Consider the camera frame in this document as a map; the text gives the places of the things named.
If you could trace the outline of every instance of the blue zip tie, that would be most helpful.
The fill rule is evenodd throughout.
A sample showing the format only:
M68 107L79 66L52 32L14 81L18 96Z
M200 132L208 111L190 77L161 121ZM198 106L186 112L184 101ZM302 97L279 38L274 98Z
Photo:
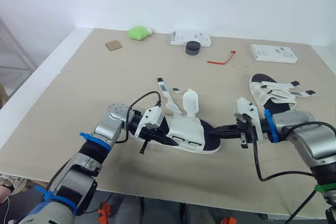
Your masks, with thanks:
M274 122L272 120L272 115L269 110L265 110L265 117L268 122L269 128L271 129L271 134L273 138L273 143L279 143L277 129L275 128Z
M62 196L53 195L54 192L47 191L46 189L44 189L43 187L38 186L38 185L34 186L34 189L39 191L40 193L42 193L44 195L43 199L44 199L45 202L48 202L48 201L51 201L51 200L61 201L65 204L67 204L70 208L72 208L72 210L74 212L73 213L74 216L77 214L77 206L72 200L67 199L65 197L62 197Z
M96 138L96 137L91 136L90 134L84 133L84 132L79 133L79 135L82 136L82 137L84 137L85 140L89 140L89 141L95 142L95 143L103 146L109 152L112 150L112 147L110 145L108 145L104 141L100 140L99 138Z

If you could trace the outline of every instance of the wire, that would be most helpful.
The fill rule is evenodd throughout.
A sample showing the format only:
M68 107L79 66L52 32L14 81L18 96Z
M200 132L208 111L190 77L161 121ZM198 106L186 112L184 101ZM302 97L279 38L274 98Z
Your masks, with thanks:
M4 224L6 224L6 218L7 218L7 214L8 214L8 210L9 210L9 197L7 197L8 200L8 206L7 206L7 211L5 213L5 217L4 217Z
M110 196L107 198L107 200L105 200L106 202L108 202L109 200L110 200L110 198L112 197L112 195L113 195L113 193L111 193L110 194ZM92 213L92 212L96 212L96 211L98 211L98 209L96 209L96 210L93 210L93 211L89 211L89 212L84 212L83 214L85 215L85 214L90 214L90 213Z
M138 103L140 100L142 100L143 98L145 98L146 96L150 95L150 94L157 94L157 96L159 97L159 100L157 102L157 104L161 105L161 96L160 96L160 93L158 93L157 91L151 91L151 92L148 92L146 94L144 94L143 96L139 97L138 99L136 99L127 109L127 115L126 115L126 123L125 123L125 130L126 130L126 137L124 140L122 141L116 141L116 144L122 144L122 143L125 143L127 140L128 140L128 135L129 135L129 131L128 131L128 128L129 128L129 116L130 116L130 112L131 112L131 109L132 107Z
M306 125L312 125L312 124L313 124L313 125L324 125L324 126L328 127L329 129L331 129L331 130L334 132L335 136L336 136L336 129L335 129L334 126L330 125L329 123L317 122L317 121L316 121L316 122L306 122L306 123L300 123L300 124L297 124L297 125L291 127L291 128L285 133L285 135L284 135L282 138L283 138L283 139L286 139L286 138L289 136L289 134L293 132L293 130L295 130L295 129L299 128L299 127L306 126Z
M298 209L295 210L294 213L289 217L289 219L285 222L285 224L288 224L294 217L301 211L301 209L311 200L312 197L316 194L316 191L312 191L311 194L308 196L307 199L298 207Z
M328 128L330 128L335 136L336 136L336 129L335 127L333 127L332 125L330 125L329 123L324 123L324 122L318 122L318 121L315 121L315 122L306 122L306 123L300 123L300 124L297 124L295 126L292 126L285 134L284 136L282 137L282 139L286 139L290 133L292 133L295 129L299 128L299 127L302 127L302 126L306 126L306 125L324 125L324 126L327 126ZM281 176L281 175L287 175L287 174L301 174L301 175L307 175L307 176L312 176L313 177L313 174L311 173L305 173L305 172L300 172L300 171L295 171L295 170L291 170L291 171L288 171L288 172L281 172L281 173L276 173L276 174L273 174L271 176L268 176L266 178L263 178L262 175L261 175L261 172L260 172L260 166L259 166L259 158L258 158L258 146L257 146L257 141L256 141L256 138L254 137L254 134L251 134L252 136L252 139L253 139L253 151L254 151L254 161L255 161L255 165L256 165L256 170L257 170L257 174L258 174L258 178L262 181L262 182L265 182L265 181L268 181L272 178L275 178L275 177L278 177L278 176ZM311 198L316 194L316 191L314 190L309 196L308 198L298 207L298 209L295 210L295 212L289 217L289 219L285 222L285 224L288 224L300 211L301 209L311 200Z
M282 137L282 139L286 139L290 133L292 133L295 129L299 128L299 127L302 127L302 126L305 126L305 125L324 125L324 126L327 126L329 127L333 132L334 134L336 135L336 129L330 125L329 123L324 123L324 122L306 122L306 123L300 123L300 124L297 124L295 126L292 126L286 133L285 135ZM275 177L278 177L278 176L281 176L281 175L287 175L287 174L300 174L300 175L307 175L307 176L311 176L313 177L314 175L311 174L311 173L306 173L306 172L300 172L300 171L297 171L297 170L291 170L291 171L288 171L288 172L281 172L281 173L276 173L276 174L273 174L273 175L270 175L266 178L263 178L262 175L261 175L261 171L260 171L260 166L259 166L259 157L258 157L258 146L257 146L257 141L254 137L254 134L251 134L251 136L253 136L253 151L254 151L254 162L255 162L255 165L256 165L256 170L257 170L257 174L258 174L258 178L262 181L262 182L265 182L265 181L268 181L272 178L275 178Z
M225 65L231 60L231 58L233 57L233 55L235 55L235 53L236 53L236 51L231 51L231 56L224 62L207 61L207 63L217 64L217 65Z
M270 176L268 176L266 178L263 178L262 175L261 175L261 171L260 171L259 157L258 157L258 146L257 146L257 141L255 140L255 138L253 140L253 153L254 153L254 163L256 165L256 170L257 170L258 178L262 182L268 181L268 180L270 180L272 178L275 178L275 177L278 177L278 176L281 176L281 175L287 175L287 174L301 174L301 175L307 175L307 176L311 176L311 177L314 176L312 173L300 172L298 170L290 170L290 171L287 171L287 172L275 173L275 174L270 175Z

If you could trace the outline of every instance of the white box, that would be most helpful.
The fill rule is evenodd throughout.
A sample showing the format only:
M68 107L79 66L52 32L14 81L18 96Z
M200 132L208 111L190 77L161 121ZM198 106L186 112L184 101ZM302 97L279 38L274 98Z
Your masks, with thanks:
M250 51L253 58L258 61L295 63L298 60L289 47L252 44Z
M189 41L197 41L201 47L211 46L210 35L201 31L179 30L169 36L169 44L176 46L185 46Z

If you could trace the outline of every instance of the red cable tie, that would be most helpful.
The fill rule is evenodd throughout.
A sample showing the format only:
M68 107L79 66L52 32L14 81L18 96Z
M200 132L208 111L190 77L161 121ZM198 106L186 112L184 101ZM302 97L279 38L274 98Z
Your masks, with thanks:
M232 59L232 57L233 57L233 55L235 55L235 53L236 53L236 51L231 51L231 56L225 62L216 62L216 61L207 61L207 62L212 63L212 64L225 65Z

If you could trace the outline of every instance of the wooden table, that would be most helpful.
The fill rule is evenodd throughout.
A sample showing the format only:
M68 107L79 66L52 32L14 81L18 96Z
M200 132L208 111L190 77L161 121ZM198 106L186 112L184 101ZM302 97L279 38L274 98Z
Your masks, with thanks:
M105 42L115 39L123 48L109 51ZM249 53L250 44L289 46L299 60L296 64L258 62ZM79 132L91 132L110 103L131 104L142 94L158 90L158 77L170 88L195 90L199 95L198 117L212 126L235 123L233 111L238 98L254 101L248 89L253 74L264 73L279 82L298 80L301 90L312 89L317 94L298 98L296 109L335 125L335 75L308 45L212 38L211 47L201 48L197 56L184 50L169 45L166 34L133 41L125 31L94 29L1 148L0 173L48 181L83 144ZM236 54L227 65L206 63L224 61L231 50ZM174 98L182 108L182 96ZM144 111L155 101L154 96L147 98L135 108ZM313 178L300 175L260 182L252 148L242 149L238 139L222 140L220 150L209 155L154 144L141 155L140 148L141 143L132 139L115 145L97 178L98 188L287 215L316 184ZM283 170L309 171L287 142L259 144L259 159L264 176ZM317 194L299 215L324 218L327 207Z

